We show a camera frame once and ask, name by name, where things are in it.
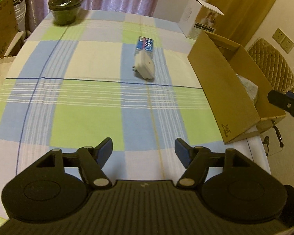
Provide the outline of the brown cardboard box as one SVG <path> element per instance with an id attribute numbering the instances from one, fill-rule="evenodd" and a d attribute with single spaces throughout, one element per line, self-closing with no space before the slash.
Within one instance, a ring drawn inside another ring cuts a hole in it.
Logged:
<path id="1" fill-rule="evenodd" d="M 225 144 L 260 135 L 285 118 L 269 103 L 273 88 L 240 44 L 202 31 L 188 60 Z"/>

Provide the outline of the wooden door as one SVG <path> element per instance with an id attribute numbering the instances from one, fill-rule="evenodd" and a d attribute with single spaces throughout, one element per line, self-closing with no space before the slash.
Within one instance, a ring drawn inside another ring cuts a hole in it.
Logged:
<path id="1" fill-rule="evenodd" d="M 256 33 L 276 0 L 207 0 L 218 7 L 222 16 L 216 19 L 215 34 L 243 47 Z"/>

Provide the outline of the white square plug adapter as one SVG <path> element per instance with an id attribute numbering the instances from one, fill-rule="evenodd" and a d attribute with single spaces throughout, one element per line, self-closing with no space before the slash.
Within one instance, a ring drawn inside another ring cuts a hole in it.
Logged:
<path id="1" fill-rule="evenodd" d="M 155 65 L 145 50 L 135 55 L 133 70 L 140 74 L 143 79 L 152 80 L 155 77 Z"/>

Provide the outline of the white product box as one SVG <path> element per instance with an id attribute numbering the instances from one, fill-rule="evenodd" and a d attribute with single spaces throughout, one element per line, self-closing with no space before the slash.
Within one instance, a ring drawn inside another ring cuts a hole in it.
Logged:
<path id="1" fill-rule="evenodd" d="M 184 36 L 196 40 L 201 31 L 214 33 L 218 16 L 223 12 L 202 0 L 189 0 L 178 22 Z"/>

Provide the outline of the blue label plastic case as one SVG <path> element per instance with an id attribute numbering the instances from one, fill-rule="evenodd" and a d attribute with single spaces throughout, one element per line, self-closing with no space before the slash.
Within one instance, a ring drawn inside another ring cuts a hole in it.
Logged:
<path id="1" fill-rule="evenodd" d="M 149 57 L 153 59 L 154 40 L 139 36 L 134 55 L 136 56 L 142 50 L 144 50 L 149 55 Z"/>

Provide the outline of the brown cardboard boxes stack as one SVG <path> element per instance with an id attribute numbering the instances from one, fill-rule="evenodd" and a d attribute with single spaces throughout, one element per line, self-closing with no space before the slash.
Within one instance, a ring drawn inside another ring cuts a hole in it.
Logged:
<path id="1" fill-rule="evenodd" d="M 24 45 L 26 8 L 21 9 L 21 24 L 17 23 L 14 0 L 0 0 L 0 56 L 16 56 Z"/>

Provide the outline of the checked tablecloth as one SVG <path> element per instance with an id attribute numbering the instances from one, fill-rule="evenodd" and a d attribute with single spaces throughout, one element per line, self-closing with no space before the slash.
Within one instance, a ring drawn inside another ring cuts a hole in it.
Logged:
<path id="1" fill-rule="evenodd" d="M 154 40 L 155 77 L 133 70 L 139 36 Z M 0 217 L 6 183 L 54 148 L 74 152 L 109 137 L 110 180 L 176 181 L 174 151 L 224 152 L 217 123 L 187 56 L 194 44 L 174 22 L 82 11 L 68 26 L 52 15 L 30 35 L 0 85 Z"/>

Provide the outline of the quilted gold chair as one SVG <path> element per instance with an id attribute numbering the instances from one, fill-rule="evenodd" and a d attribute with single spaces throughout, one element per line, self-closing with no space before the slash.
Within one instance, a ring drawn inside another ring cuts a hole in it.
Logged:
<path id="1" fill-rule="evenodd" d="M 273 45 L 259 38 L 248 49 L 248 54 L 274 90 L 281 93 L 294 91 L 294 74 L 285 58 Z"/>

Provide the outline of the dark green wrapped pot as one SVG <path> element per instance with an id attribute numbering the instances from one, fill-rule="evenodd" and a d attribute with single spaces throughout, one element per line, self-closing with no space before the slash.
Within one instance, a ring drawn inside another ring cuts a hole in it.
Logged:
<path id="1" fill-rule="evenodd" d="M 68 25 L 76 20 L 84 0 L 49 0 L 48 7 L 56 25 Z"/>

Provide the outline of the wall power socket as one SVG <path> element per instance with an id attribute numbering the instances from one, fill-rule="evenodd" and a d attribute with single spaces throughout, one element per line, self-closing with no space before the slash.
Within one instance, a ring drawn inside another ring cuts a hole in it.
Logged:
<path id="1" fill-rule="evenodd" d="M 272 38 L 287 54 L 294 48 L 294 42 L 279 28 L 277 28 Z"/>

